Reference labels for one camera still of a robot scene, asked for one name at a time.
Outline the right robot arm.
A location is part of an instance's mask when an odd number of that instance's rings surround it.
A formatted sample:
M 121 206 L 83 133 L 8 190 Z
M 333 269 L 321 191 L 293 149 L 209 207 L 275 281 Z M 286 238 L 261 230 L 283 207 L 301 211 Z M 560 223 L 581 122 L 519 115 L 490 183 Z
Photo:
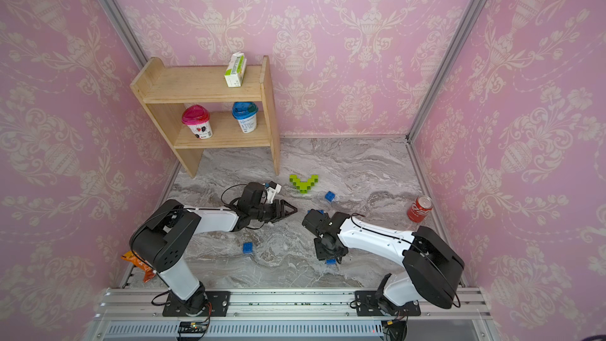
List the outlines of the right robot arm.
M 389 273 L 375 292 L 378 308 L 401 315 L 420 300 L 441 309 L 459 308 L 457 287 L 465 263 L 434 230 L 392 230 L 337 212 L 329 216 L 309 211 L 303 227 L 314 236 L 318 260 L 341 262 L 351 249 L 360 249 L 396 263 L 403 271 Z

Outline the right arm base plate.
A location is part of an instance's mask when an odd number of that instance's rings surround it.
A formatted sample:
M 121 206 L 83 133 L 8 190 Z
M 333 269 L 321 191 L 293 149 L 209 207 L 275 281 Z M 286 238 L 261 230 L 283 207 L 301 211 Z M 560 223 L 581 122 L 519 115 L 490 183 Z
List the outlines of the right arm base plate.
M 396 306 L 383 295 L 372 290 L 356 290 L 350 308 L 355 309 L 358 317 L 393 316 L 393 317 L 420 317 L 421 309 L 417 302 L 408 302 L 403 306 Z

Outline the green lego pair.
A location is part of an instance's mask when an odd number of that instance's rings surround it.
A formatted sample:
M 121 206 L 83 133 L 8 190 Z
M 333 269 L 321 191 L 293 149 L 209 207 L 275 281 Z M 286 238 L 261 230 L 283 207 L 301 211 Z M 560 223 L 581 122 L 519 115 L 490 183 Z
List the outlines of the green lego pair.
M 289 180 L 290 182 L 294 185 L 294 187 L 296 189 L 298 189 L 298 184 L 301 182 L 300 178 L 298 178 L 297 175 L 290 175 L 289 176 Z

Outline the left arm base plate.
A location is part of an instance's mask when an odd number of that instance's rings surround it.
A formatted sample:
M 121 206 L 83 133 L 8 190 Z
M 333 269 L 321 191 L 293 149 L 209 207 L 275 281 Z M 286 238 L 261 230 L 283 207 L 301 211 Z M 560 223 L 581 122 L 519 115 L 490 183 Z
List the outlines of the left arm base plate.
M 197 292 L 184 301 L 172 291 L 163 308 L 164 317 L 225 317 L 230 305 L 231 292 L 212 290 Z

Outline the green long lego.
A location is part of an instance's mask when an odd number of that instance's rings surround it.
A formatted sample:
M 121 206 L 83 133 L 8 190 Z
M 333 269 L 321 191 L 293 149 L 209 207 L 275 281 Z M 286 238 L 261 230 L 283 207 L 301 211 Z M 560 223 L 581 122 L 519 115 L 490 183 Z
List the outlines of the green long lego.
M 312 188 L 314 184 L 312 182 L 300 182 L 298 184 L 298 190 L 301 194 L 307 194 Z

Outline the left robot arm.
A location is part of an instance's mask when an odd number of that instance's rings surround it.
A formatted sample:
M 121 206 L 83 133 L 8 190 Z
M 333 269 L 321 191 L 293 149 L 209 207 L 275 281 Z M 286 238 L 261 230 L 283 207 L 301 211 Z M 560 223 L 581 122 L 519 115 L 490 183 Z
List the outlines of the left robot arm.
M 168 287 L 170 302 L 191 317 L 211 310 L 205 286 L 183 259 L 194 235 L 237 232 L 249 229 L 252 221 L 274 224 L 298 212 L 286 200 L 277 199 L 281 186 L 250 182 L 242 185 L 240 197 L 219 208 L 202 208 L 167 200 L 134 232 L 130 251 L 152 268 Z

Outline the green small lego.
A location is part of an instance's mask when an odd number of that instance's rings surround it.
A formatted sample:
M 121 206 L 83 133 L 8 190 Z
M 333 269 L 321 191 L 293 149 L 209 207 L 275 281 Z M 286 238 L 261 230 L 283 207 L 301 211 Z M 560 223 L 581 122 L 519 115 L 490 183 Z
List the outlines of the green small lego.
M 308 182 L 310 183 L 311 186 L 315 186 L 315 184 L 317 184 L 319 181 L 319 176 L 318 175 L 312 175 L 310 177 L 310 179 L 308 180 Z

